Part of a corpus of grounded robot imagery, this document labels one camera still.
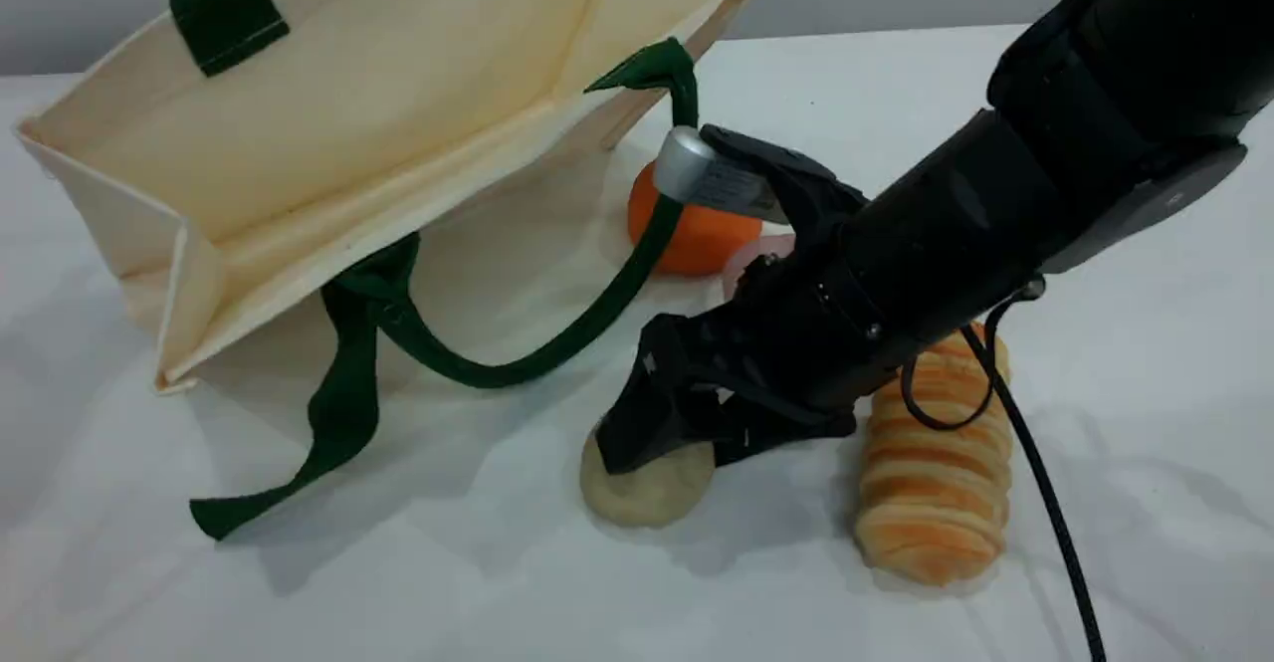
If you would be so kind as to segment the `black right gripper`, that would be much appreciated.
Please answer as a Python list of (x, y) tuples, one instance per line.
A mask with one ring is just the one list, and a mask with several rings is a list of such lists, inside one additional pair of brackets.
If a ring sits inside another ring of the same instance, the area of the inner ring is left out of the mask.
[[(730, 129), (675, 126), (654, 182), (676, 202), (755, 214), (792, 228), (786, 255), (759, 250), (736, 290), (699, 316), (659, 316), (643, 328), (632, 370), (596, 432), (603, 467), (627, 475), (697, 443), (716, 467), (804, 440), (845, 439), (852, 414), (814, 423), (772, 411), (831, 411), (896, 377), (883, 316), (842, 255), (866, 205), (826, 166)], [(764, 407), (725, 407), (719, 388)]]

